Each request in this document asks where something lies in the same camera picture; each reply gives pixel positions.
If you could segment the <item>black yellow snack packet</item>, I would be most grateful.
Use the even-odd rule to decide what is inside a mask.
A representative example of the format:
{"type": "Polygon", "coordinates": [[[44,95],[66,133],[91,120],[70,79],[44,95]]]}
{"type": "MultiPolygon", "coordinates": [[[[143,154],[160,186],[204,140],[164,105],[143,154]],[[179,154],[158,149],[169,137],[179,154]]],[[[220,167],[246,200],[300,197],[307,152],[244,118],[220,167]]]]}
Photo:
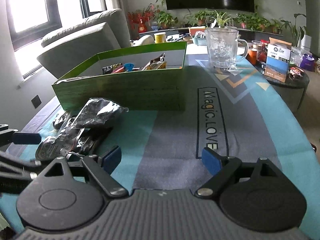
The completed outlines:
{"type": "Polygon", "coordinates": [[[102,69],[103,75],[105,75],[105,74],[111,74],[114,70],[116,70],[118,67],[121,67],[121,66],[122,66],[121,63],[117,63],[109,66],[104,66],[101,69],[102,69]]]}

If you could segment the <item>silver grey snack packet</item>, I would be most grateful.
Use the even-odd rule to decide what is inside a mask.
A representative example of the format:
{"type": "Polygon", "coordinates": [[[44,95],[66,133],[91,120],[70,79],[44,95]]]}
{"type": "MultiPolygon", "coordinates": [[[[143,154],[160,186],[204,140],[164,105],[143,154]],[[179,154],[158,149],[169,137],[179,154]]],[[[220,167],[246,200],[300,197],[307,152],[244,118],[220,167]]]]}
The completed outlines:
{"type": "Polygon", "coordinates": [[[99,144],[94,129],[64,128],[57,136],[48,136],[38,146],[35,158],[39,161],[65,157],[68,160],[90,155],[99,144]]]}

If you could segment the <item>dark shiny snack bag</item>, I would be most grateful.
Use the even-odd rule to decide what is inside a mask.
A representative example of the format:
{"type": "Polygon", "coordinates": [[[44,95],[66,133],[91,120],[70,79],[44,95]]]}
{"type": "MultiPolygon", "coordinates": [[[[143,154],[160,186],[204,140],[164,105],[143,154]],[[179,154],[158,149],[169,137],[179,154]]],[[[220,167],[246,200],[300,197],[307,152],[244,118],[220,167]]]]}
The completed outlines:
{"type": "Polygon", "coordinates": [[[90,98],[72,122],[77,128],[109,128],[129,109],[105,98],[90,98]]]}

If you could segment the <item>blue patterned table mat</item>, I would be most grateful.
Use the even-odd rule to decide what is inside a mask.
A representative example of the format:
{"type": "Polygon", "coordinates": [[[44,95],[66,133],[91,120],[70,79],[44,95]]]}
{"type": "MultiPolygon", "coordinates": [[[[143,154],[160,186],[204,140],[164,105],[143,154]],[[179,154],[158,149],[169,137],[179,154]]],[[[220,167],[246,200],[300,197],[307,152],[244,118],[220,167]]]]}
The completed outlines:
{"type": "Polygon", "coordinates": [[[243,161],[267,157],[306,197],[299,229],[318,239],[319,163],[278,93],[246,61],[231,74],[196,56],[180,73],[184,111],[131,110],[103,143],[123,151],[114,178],[129,190],[195,189],[210,176],[200,158],[205,146],[243,161]]]}

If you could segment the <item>green cardboard box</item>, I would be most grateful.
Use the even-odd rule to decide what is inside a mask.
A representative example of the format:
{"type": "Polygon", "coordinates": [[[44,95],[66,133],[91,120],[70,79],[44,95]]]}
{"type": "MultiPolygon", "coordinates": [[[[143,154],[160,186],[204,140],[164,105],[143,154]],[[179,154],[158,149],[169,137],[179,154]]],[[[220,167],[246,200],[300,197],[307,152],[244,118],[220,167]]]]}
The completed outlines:
{"type": "Polygon", "coordinates": [[[186,42],[171,42],[97,53],[52,87],[65,110],[80,109],[90,98],[106,98],[130,110],[181,111],[186,48],[186,42]],[[102,67],[117,63],[122,66],[103,75],[102,67]]]}

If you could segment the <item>round dark side table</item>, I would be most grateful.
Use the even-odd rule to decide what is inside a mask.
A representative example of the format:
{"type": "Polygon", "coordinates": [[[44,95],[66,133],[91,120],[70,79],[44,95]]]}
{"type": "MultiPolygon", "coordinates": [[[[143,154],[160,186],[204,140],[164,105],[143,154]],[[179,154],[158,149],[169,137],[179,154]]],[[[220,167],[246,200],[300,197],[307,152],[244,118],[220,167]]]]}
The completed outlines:
{"type": "Polygon", "coordinates": [[[257,62],[254,67],[258,70],[258,72],[263,74],[265,79],[281,96],[292,113],[295,113],[299,110],[310,82],[310,79],[305,71],[298,68],[298,70],[301,70],[301,77],[294,78],[291,74],[289,74],[285,82],[280,82],[276,79],[264,75],[265,69],[261,63],[257,62]]]}

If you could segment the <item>orange lidded jar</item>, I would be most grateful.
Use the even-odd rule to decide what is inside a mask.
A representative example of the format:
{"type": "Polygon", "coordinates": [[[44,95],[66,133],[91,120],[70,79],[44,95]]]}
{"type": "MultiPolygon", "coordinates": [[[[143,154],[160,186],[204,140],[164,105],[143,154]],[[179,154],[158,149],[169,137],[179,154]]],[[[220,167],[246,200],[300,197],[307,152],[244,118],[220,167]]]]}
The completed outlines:
{"type": "Polygon", "coordinates": [[[252,64],[255,65],[257,63],[257,50],[256,49],[249,49],[247,54],[247,60],[252,64]]]}

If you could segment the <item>white blue carton box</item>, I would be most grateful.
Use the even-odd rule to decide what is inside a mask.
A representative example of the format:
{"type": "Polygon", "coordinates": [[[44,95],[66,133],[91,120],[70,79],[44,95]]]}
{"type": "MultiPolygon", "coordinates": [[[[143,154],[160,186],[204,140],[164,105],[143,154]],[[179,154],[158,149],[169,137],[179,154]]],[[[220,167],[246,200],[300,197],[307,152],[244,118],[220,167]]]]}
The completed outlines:
{"type": "Polygon", "coordinates": [[[264,75],[285,82],[289,70],[292,43],[269,37],[264,75]]]}

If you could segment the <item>clear glass mug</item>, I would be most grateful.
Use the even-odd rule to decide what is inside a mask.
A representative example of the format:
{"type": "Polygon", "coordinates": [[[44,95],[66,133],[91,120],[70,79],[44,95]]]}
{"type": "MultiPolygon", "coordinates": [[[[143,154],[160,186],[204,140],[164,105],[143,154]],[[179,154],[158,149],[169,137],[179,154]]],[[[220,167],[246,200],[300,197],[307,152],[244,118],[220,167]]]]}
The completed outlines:
{"type": "Polygon", "coordinates": [[[210,66],[219,69],[233,69],[248,55],[249,45],[239,38],[239,31],[231,28],[207,28],[204,31],[207,42],[210,66]],[[244,45],[244,52],[237,58],[239,44],[244,45]]]}

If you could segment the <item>blue grey tray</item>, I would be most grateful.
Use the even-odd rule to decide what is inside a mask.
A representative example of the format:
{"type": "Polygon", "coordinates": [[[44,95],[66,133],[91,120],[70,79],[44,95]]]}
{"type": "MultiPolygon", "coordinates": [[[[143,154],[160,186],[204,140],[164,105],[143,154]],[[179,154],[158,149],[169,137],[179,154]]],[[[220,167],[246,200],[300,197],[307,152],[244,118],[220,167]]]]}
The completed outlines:
{"type": "Polygon", "coordinates": [[[207,45],[207,40],[206,38],[201,38],[201,37],[192,37],[193,44],[197,46],[206,46],[207,45]]]}

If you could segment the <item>purple gift bag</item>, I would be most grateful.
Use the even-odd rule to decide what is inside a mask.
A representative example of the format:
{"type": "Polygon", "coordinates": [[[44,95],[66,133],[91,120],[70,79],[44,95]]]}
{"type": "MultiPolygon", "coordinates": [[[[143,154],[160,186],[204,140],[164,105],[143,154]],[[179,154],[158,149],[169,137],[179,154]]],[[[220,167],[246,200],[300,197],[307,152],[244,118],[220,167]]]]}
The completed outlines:
{"type": "Polygon", "coordinates": [[[304,70],[313,72],[315,68],[314,62],[315,62],[315,59],[312,56],[310,56],[309,54],[303,54],[302,61],[299,67],[304,70]]]}

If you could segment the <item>yellow canister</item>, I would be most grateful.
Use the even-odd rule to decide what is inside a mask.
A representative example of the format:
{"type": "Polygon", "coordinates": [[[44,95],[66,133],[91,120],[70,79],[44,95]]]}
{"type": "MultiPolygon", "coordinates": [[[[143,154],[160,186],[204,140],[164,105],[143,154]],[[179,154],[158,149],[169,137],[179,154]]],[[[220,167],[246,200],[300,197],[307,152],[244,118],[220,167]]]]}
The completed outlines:
{"type": "Polygon", "coordinates": [[[155,38],[155,43],[157,44],[167,42],[166,41],[167,37],[165,32],[155,33],[154,38],[155,38]]]}

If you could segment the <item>black wall socket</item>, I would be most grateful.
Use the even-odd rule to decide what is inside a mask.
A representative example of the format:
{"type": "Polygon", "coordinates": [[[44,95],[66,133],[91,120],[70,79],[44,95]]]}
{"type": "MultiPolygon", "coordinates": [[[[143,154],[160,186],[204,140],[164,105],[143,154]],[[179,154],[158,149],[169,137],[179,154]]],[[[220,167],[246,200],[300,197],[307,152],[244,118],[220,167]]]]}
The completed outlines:
{"type": "Polygon", "coordinates": [[[33,107],[35,109],[37,109],[42,103],[39,95],[36,95],[34,98],[32,98],[31,103],[32,103],[33,107]]]}

